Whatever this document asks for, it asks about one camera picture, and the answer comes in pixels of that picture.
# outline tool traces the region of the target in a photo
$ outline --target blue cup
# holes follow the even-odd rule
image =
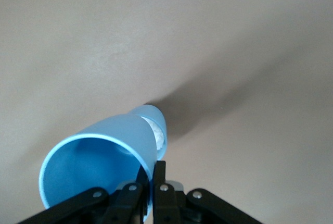
[[[143,105],[109,117],[64,139],[47,154],[39,177],[42,202],[50,208],[97,186],[111,194],[122,182],[135,180],[140,166],[152,190],[155,163],[166,150],[166,124],[158,108]]]

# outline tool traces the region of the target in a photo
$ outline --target plain gray background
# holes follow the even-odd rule
[[[186,192],[331,224],[332,54],[333,0],[0,0],[0,222],[43,209],[59,141],[151,102]]]

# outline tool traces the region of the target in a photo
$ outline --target screw head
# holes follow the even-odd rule
[[[192,195],[195,199],[202,198],[202,194],[199,191],[194,191]]]
[[[134,191],[134,190],[136,190],[136,188],[137,188],[136,185],[130,185],[129,190]]]
[[[161,185],[161,187],[160,187],[161,191],[167,191],[168,189],[169,189],[168,185],[165,185],[165,184]]]
[[[102,192],[101,191],[96,191],[94,194],[93,194],[93,198],[98,198],[102,195]]]

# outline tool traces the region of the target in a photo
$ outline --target bolt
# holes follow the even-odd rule
[[[102,192],[101,191],[96,191],[94,194],[93,194],[93,198],[98,198],[102,195]]]
[[[200,199],[200,198],[202,198],[202,194],[199,191],[194,191],[193,192],[193,197],[195,199]]]
[[[134,191],[134,190],[136,190],[136,185],[130,185],[129,190],[130,190],[130,191]]]
[[[169,187],[168,187],[168,185],[166,185],[166,184],[163,184],[163,185],[161,185],[161,187],[160,187],[160,190],[161,191],[167,191],[169,189]]]

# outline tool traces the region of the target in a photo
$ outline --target gray surface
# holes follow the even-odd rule
[[[333,218],[333,0],[0,0],[0,222],[63,138],[153,102],[167,178],[264,223]]]

